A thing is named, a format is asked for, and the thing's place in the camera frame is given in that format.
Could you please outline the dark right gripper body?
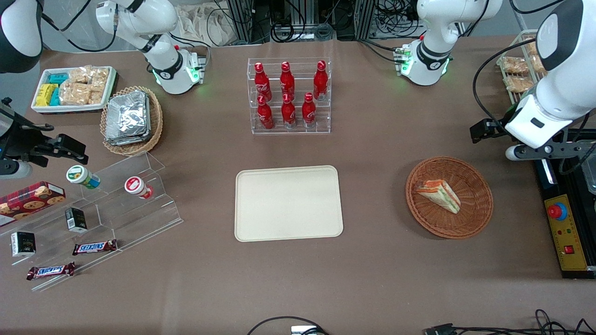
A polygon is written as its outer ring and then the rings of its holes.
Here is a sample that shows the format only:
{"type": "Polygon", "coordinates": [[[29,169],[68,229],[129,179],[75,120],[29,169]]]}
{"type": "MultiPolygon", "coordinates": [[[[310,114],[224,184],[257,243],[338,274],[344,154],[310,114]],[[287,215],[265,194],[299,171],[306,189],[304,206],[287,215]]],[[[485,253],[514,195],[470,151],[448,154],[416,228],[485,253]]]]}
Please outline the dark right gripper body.
{"type": "Polygon", "coordinates": [[[1,160],[31,161],[33,146],[29,140],[22,142],[24,133],[34,131],[36,125],[16,113],[10,103],[11,98],[1,100],[1,160]]]}

